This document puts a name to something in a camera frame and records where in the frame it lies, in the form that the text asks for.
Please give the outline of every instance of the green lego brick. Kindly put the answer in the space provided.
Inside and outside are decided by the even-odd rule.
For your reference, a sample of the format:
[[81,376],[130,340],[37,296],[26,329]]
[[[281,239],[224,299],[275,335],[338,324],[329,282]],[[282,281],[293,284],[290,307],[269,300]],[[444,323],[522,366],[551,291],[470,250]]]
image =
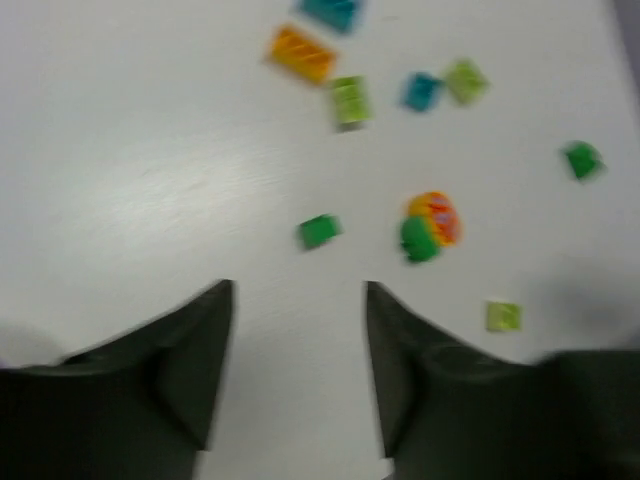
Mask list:
[[342,233],[338,219],[332,215],[320,215],[301,223],[298,227],[305,248],[319,247]]
[[471,105],[489,88],[489,81],[469,59],[459,60],[444,75],[445,84],[460,105]]
[[487,330],[510,332],[520,330],[522,307],[515,303],[487,302]]
[[426,262],[440,253],[440,247],[424,217],[409,217],[402,222],[400,237],[407,259],[412,263]]
[[343,77],[331,82],[331,93],[341,125],[371,118],[371,108],[364,88],[364,77]]
[[600,153],[586,142],[574,142],[563,153],[578,180],[591,177],[604,167]]

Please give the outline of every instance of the blue lego brick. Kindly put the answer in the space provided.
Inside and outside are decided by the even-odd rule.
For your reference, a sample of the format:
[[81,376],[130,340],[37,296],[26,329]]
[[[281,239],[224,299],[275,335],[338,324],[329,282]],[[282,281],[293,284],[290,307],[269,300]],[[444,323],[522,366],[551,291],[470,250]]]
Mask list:
[[409,79],[404,104],[417,112],[433,107],[440,96],[444,82],[426,73],[416,73]]
[[302,0],[300,9],[340,33],[349,33],[361,0]]

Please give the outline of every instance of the white table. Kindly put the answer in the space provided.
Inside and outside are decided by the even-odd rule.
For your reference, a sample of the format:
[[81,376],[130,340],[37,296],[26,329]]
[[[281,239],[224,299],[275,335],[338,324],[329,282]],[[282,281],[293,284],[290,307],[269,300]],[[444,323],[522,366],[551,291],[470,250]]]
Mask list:
[[[635,328],[635,99],[599,0],[371,0],[346,38],[291,9],[0,3],[0,355],[49,360],[232,278],[238,326],[202,478],[377,480],[363,280],[514,360]],[[342,53],[337,75],[366,75],[365,129],[336,133],[325,91],[263,61],[288,21]],[[399,107],[410,72],[461,56],[493,84],[477,106]],[[557,153],[575,139],[609,167],[587,185]],[[409,267],[396,229],[428,190],[451,196],[465,235]],[[327,212],[345,234],[301,253],[295,226]],[[522,333],[485,332],[494,296],[524,306]]]

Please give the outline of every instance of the lego brick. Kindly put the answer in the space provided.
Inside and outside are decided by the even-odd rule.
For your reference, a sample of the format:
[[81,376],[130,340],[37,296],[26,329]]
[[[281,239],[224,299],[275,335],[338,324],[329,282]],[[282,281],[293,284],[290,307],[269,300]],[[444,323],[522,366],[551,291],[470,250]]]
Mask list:
[[364,77],[343,77],[331,82],[336,115],[341,125],[363,122],[371,118]]
[[338,219],[332,215],[320,215],[301,223],[298,227],[305,248],[319,247],[342,233]]
[[323,84],[337,54],[299,30],[285,25],[271,46],[271,57],[315,84]]
[[459,60],[444,76],[449,91],[460,105],[471,105],[489,88],[489,81],[469,59]]
[[578,180],[587,179],[604,167],[600,153],[586,142],[574,142],[563,153]]
[[510,332],[521,328],[522,307],[515,303],[487,302],[487,330]]
[[360,0],[302,0],[300,9],[340,33],[349,33],[361,6]]
[[409,79],[404,104],[416,112],[424,112],[435,105],[443,85],[442,80],[431,75],[416,73]]
[[449,197],[428,192],[415,197],[407,209],[409,216],[423,217],[441,247],[456,245],[462,236],[460,217]]
[[407,259],[412,263],[429,261],[440,253],[424,217],[408,217],[400,228],[400,238]]

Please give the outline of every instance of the orange toy part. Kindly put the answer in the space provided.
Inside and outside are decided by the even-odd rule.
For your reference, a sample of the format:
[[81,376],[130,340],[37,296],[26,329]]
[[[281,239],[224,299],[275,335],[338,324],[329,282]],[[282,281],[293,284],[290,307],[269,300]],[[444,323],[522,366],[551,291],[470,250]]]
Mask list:
[[336,63],[337,54],[306,34],[285,25],[271,46],[271,57],[315,84],[323,84]]
[[442,192],[428,192],[415,197],[409,204],[410,216],[427,219],[431,232],[442,247],[450,247],[460,240],[460,219],[449,198]]

